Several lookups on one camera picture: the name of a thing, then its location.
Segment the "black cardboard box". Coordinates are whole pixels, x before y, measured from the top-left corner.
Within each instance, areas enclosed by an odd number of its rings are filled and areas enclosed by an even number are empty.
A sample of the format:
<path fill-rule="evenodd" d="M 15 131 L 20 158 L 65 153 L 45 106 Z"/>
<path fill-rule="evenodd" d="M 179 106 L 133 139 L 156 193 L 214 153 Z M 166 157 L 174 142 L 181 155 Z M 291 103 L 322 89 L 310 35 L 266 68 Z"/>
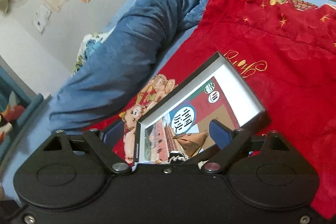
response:
<path fill-rule="evenodd" d="M 217 52 L 139 119 L 133 161 L 186 161 L 217 144 L 209 129 L 213 119 L 234 130 L 264 117 L 264 106 Z"/>

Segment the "brown paper sachet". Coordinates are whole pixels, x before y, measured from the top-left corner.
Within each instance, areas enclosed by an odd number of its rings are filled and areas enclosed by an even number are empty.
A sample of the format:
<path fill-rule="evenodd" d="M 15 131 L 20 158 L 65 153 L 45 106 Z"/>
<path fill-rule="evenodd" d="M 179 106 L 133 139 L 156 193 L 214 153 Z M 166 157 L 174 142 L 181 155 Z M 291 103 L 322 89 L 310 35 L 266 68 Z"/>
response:
<path fill-rule="evenodd" d="M 184 153 L 191 158 L 201 150 L 208 136 L 209 133 L 204 131 L 199 133 L 178 134 L 175 135 L 173 139 L 179 143 Z"/>

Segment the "colourful history book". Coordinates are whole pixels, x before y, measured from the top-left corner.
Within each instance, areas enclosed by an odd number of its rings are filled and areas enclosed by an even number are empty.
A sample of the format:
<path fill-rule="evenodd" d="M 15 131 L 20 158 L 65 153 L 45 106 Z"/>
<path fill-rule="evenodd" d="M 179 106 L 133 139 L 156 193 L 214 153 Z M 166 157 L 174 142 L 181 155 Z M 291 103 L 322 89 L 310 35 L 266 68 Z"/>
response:
<path fill-rule="evenodd" d="M 138 162 L 168 163 L 171 151 L 183 151 L 173 139 L 175 135 L 204 131 L 209 133 L 209 124 L 213 119 L 231 130 L 239 126 L 216 76 L 212 76 L 181 103 L 145 127 L 138 149 Z M 209 133 L 198 153 L 214 144 Z"/>

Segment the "black white lace scrunchie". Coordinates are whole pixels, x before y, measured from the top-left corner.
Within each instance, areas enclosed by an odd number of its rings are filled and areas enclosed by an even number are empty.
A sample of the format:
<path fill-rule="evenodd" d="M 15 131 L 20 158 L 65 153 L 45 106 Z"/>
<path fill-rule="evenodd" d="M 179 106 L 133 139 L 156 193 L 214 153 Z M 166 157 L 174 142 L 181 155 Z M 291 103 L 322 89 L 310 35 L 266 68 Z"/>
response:
<path fill-rule="evenodd" d="M 187 161 L 189 157 L 183 151 L 171 151 L 168 158 L 169 164 L 179 164 Z"/>

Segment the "floral patterned pillow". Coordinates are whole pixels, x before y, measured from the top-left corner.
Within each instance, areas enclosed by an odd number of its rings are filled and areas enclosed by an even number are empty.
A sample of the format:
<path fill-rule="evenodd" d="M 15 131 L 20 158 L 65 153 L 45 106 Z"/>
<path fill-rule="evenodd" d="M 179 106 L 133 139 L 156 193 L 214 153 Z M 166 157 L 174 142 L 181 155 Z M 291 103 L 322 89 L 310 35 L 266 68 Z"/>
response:
<path fill-rule="evenodd" d="M 91 33 L 84 36 L 76 57 L 72 75 L 76 74 L 81 69 L 92 54 L 104 44 L 112 32 L 113 30 L 110 30 L 108 32 Z"/>

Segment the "red embroidered quilt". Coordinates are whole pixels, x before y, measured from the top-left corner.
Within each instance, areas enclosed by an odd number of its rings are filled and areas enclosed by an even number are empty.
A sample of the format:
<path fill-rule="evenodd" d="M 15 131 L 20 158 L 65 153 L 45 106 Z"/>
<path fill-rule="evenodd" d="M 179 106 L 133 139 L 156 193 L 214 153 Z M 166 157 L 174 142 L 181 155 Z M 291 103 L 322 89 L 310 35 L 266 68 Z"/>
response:
<path fill-rule="evenodd" d="M 304 0 L 209 0 L 192 35 L 120 113 L 112 150 L 133 161 L 130 112 L 159 102 L 215 52 L 236 69 L 279 130 L 317 170 L 312 206 L 335 215 L 335 5 Z"/>

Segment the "blue blanket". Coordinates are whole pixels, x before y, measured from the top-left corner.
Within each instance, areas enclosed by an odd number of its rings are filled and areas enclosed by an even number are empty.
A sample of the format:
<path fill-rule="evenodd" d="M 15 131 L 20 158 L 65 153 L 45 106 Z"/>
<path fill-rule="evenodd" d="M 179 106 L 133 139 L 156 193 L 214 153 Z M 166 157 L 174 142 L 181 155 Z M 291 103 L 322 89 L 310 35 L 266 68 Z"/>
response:
<path fill-rule="evenodd" d="M 208 0 L 138 0 L 54 96 L 50 130 L 79 131 L 116 115 L 153 74 L 177 32 L 197 26 Z"/>

